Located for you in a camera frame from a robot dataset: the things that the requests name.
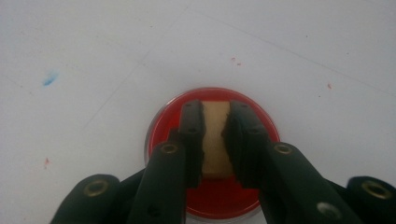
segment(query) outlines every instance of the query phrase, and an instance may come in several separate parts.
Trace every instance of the red circular lid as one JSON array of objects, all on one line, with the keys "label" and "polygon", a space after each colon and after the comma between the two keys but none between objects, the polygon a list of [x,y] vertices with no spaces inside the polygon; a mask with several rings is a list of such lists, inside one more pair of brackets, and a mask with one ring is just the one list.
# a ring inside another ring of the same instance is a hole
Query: red circular lid
[{"label": "red circular lid", "polygon": [[[236,100],[250,105],[267,129],[272,141],[278,142],[279,135],[268,114],[245,95],[222,88],[201,88],[185,92],[171,100],[152,121],[148,130],[147,153],[159,143],[166,141],[172,128],[178,127],[181,107],[191,100],[230,101]],[[197,189],[187,189],[187,212],[203,218],[228,219],[242,216],[260,203],[256,189],[242,189],[235,177],[227,179],[203,179]]]}]

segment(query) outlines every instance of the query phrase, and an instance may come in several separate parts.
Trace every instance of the beige block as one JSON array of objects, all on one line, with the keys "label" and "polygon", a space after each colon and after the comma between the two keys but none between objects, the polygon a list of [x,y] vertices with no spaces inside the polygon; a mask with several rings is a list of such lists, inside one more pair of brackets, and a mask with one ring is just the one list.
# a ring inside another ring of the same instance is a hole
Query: beige block
[{"label": "beige block", "polygon": [[233,167],[230,163],[221,132],[228,114],[230,113],[229,102],[203,101],[205,117],[205,136],[203,150],[205,153],[202,168],[204,178],[227,178],[233,175]]}]

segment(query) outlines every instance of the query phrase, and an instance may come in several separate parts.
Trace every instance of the round red container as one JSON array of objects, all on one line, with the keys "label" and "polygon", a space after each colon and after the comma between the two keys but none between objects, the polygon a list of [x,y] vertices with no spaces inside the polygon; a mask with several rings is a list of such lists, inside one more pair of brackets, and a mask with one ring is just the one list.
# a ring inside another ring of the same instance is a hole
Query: round red container
[{"label": "round red container", "polygon": [[[230,101],[236,100],[250,105],[267,129],[272,141],[278,142],[279,135],[268,114],[245,95],[222,88],[201,88],[185,92],[171,100],[157,114],[148,130],[146,139],[146,162],[152,149],[166,141],[169,131],[178,127],[181,107],[191,100]],[[234,177],[228,179],[203,179],[197,189],[187,189],[187,212],[203,219],[231,219],[252,212],[260,203],[256,189],[242,189]]]}]

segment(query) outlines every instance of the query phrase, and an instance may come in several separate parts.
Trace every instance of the red dish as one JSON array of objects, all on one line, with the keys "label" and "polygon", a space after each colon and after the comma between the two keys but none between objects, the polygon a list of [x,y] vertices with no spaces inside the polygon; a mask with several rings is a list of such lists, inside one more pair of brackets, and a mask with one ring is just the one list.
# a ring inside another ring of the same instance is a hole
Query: red dish
[{"label": "red dish", "polygon": [[[250,105],[267,129],[272,141],[278,142],[276,126],[268,114],[245,95],[222,88],[201,88],[185,92],[171,100],[152,121],[146,143],[147,155],[159,143],[166,141],[169,131],[178,127],[182,105],[191,100],[230,101]],[[234,177],[228,179],[203,179],[197,189],[187,190],[187,212],[208,219],[229,219],[245,215],[260,203],[256,189],[242,189]]]}]

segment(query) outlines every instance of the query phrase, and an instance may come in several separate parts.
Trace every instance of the tan rectangular object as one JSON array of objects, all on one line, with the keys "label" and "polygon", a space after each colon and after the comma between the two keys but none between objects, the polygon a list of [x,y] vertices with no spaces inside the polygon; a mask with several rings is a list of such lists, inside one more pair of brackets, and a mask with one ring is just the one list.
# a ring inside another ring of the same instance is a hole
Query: tan rectangular object
[{"label": "tan rectangular object", "polygon": [[229,102],[203,101],[205,118],[205,136],[203,151],[205,153],[202,172],[204,178],[227,178],[233,175],[233,167],[230,163],[221,132],[228,114],[230,113]]}]

